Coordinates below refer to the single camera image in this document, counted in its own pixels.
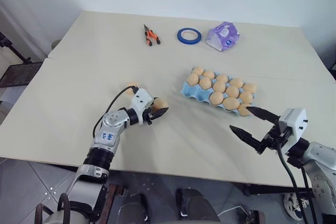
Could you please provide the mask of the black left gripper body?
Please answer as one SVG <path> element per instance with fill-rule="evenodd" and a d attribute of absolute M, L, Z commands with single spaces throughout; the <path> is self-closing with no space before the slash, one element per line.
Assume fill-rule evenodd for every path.
<path fill-rule="evenodd" d="M 155 113 L 153 112 L 151 107 L 148 107 L 147 109 L 145 109 L 143 111 L 143 122 L 146 122 L 148 125 L 151 125 L 154 114 Z"/>

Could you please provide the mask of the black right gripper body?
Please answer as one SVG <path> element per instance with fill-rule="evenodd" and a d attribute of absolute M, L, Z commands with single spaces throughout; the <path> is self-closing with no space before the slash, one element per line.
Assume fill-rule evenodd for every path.
<path fill-rule="evenodd" d="M 285 126 L 280 128 L 279 124 L 274 124 L 269 132 L 264 136 L 260 145 L 256 148 L 258 154 L 262 154 L 266 148 L 270 150 L 277 150 L 278 145 L 283 147 L 291 136 L 291 128 Z"/>

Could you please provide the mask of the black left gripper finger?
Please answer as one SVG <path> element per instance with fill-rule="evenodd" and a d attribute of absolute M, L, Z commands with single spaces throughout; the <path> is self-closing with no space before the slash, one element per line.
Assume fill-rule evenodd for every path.
<path fill-rule="evenodd" d="M 159 117 L 161 117 L 169 108 L 161 108 L 156 110 L 155 112 L 151 113 L 151 120 L 155 120 Z"/>

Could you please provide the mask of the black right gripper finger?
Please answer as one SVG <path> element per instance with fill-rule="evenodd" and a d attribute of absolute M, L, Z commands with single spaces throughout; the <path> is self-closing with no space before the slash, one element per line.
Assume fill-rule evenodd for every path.
<path fill-rule="evenodd" d="M 259 149 L 261 147 L 261 141 L 253 138 L 253 136 L 245 130 L 235 127 L 233 125 L 230 125 L 229 128 L 241 141 L 248 144 L 252 148 Z"/>
<path fill-rule="evenodd" d="M 256 106 L 247 106 L 246 109 L 261 120 L 268 121 L 274 125 L 278 124 L 280 116 Z"/>

